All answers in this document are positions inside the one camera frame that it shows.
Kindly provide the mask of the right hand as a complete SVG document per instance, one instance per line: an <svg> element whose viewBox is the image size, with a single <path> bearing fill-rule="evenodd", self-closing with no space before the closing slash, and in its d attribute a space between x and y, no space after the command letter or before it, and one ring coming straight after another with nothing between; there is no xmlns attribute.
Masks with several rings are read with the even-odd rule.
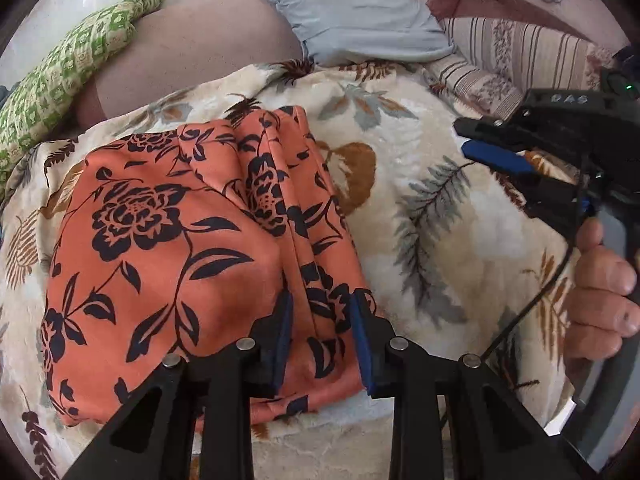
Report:
<svg viewBox="0 0 640 480"><path fill-rule="evenodd" d="M566 362L608 359L639 331L639 306L630 299L638 271L606 248L603 237L603 226L596 219L585 221L577 234L580 257L574 288L564 301Z"/></svg>

